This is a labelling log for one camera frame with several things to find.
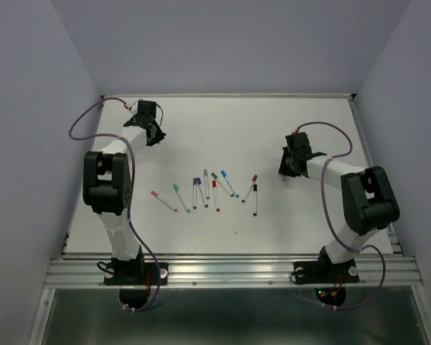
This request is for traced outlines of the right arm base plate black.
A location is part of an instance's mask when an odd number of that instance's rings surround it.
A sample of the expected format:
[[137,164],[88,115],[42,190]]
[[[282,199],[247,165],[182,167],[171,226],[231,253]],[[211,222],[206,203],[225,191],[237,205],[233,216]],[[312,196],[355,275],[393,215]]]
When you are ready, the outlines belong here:
[[353,259],[340,264],[295,262],[289,280],[297,285],[317,285],[315,295],[318,301],[332,307],[341,307],[346,301],[345,284],[360,281]]

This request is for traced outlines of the black cap marker pen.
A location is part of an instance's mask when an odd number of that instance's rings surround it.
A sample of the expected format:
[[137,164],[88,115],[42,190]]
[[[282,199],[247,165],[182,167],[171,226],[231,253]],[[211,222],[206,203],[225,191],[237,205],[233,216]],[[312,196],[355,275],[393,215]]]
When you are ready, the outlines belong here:
[[256,183],[254,183],[254,188],[253,188],[253,216],[257,216],[258,215],[258,186]]

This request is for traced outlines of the brown cap marker pen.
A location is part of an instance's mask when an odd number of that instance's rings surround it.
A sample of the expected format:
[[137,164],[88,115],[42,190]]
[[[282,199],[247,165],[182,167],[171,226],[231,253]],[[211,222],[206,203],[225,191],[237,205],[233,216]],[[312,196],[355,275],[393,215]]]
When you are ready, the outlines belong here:
[[254,184],[256,183],[258,175],[254,175],[251,179],[248,188],[246,189],[246,192],[244,193],[244,196],[241,198],[241,202],[245,203],[247,199],[249,198],[249,195],[251,191],[254,189]]

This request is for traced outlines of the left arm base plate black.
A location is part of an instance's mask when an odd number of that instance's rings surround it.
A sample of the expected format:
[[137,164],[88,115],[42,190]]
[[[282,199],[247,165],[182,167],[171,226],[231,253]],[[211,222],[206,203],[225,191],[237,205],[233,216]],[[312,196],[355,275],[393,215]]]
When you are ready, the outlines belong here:
[[113,268],[112,262],[97,262],[96,266],[104,274],[104,285],[119,287],[119,302],[132,313],[150,309],[159,289],[167,285],[167,262],[159,262],[159,269],[155,262],[145,262],[142,267]]

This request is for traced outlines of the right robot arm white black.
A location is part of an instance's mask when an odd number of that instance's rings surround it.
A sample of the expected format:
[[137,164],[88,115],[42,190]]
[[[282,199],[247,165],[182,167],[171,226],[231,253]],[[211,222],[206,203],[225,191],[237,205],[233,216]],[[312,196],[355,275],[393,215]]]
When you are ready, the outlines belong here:
[[[323,210],[333,240],[324,246],[326,257],[317,261],[316,272],[324,280],[333,280],[342,272],[342,264],[353,259],[377,231],[399,219],[399,205],[384,168],[357,167],[323,152],[313,152],[304,132],[289,134],[285,139],[279,174],[320,182]],[[345,223],[340,231],[330,222],[327,185],[342,195]]]

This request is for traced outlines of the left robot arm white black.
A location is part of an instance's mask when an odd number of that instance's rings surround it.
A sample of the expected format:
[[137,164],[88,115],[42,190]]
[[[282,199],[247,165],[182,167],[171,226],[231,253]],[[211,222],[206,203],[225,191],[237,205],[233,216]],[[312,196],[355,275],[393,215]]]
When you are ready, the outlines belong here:
[[155,101],[140,99],[129,107],[131,118],[120,134],[109,134],[111,140],[99,151],[89,151],[83,161],[83,202],[90,206],[106,230],[112,248],[112,259],[124,262],[121,275],[130,283],[145,276],[145,265],[136,257],[141,245],[130,227],[129,210],[134,193],[136,163],[134,153],[160,143],[166,136]]

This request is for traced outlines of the light blue cap marker pen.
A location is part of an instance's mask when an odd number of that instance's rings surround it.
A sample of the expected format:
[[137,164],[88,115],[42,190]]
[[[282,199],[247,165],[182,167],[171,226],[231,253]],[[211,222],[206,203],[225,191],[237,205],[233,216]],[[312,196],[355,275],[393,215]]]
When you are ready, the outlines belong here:
[[228,184],[229,188],[231,189],[231,191],[234,194],[235,198],[239,197],[238,191],[236,190],[233,182],[231,181],[231,179],[229,178],[228,174],[226,173],[225,170],[221,170],[221,174],[223,176],[223,178],[225,179],[226,183]]

